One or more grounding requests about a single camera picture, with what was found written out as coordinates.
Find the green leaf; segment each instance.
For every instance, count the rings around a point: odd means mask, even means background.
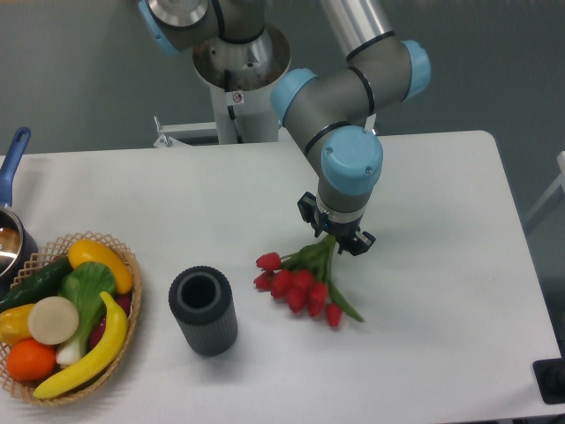
[[[97,262],[79,265],[61,283],[59,296],[70,300],[79,311],[79,328],[59,346],[57,362],[71,365],[87,352],[90,333],[106,314],[101,292],[116,296],[116,280],[108,267]]]
[[[355,310],[355,308],[350,305],[350,303],[345,299],[345,297],[337,290],[333,281],[328,280],[328,291],[329,297],[334,303],[336,303],[342,311],[344,311],[348,316],[353,318],[355,321],[365,322],[365,319]]]
[[[287,269],[288,271],[294,271],[294,270],[298,269],[298,262],[293,258],[289,258],[286,261],[281,262],[281,269]]]

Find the gray wall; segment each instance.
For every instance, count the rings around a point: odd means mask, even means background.
[[[397,34],[433,62],[420,97],[378,117],[381,134],[486,130],[499,144],[522,214],[557,176],[565,150],[565,0],[384,0]],[[314,0],[268,1],[288,36],[293,67],[329,75],[344,66]],[[28,152],[148,148],[162,124],[211,121],[190,54],[168,58],[134,0],[0,4],[0,154],[21,125]],[[565,309],[565,204],[529,237],[554,309]]]

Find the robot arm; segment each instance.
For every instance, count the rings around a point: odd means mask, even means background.
[[[280,120],[320,178],[317,196],[306,193],[298,202],[303,219],[316,237],[334,234],[340,252],[357,255],[374,242],[371,234],[361,232],[360,222],[380,176],[383,151],[373,132],[356,124],[425,89],[431,67],[417,43],[396,38],[379,0],[321,4],[348,64],[327,79],[307,69],[284,75],[288,45],[277,42],[278,33],[265,25],[263,0],[140,0],[139,9],[169,53],[196,46],[197,71],[212,90],[221,92],[212,92],[221,143],[230,127],[222,124],[226,110],[235,124],[233,135],[241,140],[246,130],[246,142],[268,140],[267,132],[257,129],[277,132]],[[236,113],[229,102],[222,103],[224,91],[235,89],[247,90],[247,112]],[[263,89],[269,90],[276,113],[269,105],[258,108],[259,97],[253,100]]]
[[[374,237],[360,231],[361,218],[380,176],[378,138],[354,125],[391,103],[426,88],[427,54],[415,42],[397,40],[378,0],[322,3],[348,68],[328,79],[306,69],[285,75],[271,101],[320,177],[318,194],[298,202],[315,231],[334,234],[340,251],[366,252]]]

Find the orange fruit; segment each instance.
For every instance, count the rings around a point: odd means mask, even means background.
[[[10,349],[6,358],[6,370],[18,382],[32,382],[51,374],[56,359],[53,347],[28,338]]]

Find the red vegetable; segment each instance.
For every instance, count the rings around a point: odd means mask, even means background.
[[[130,316],[132,309],[132,296],[130,294],[121,294],[116,298],[116,303],[122,307],[127,316]]]

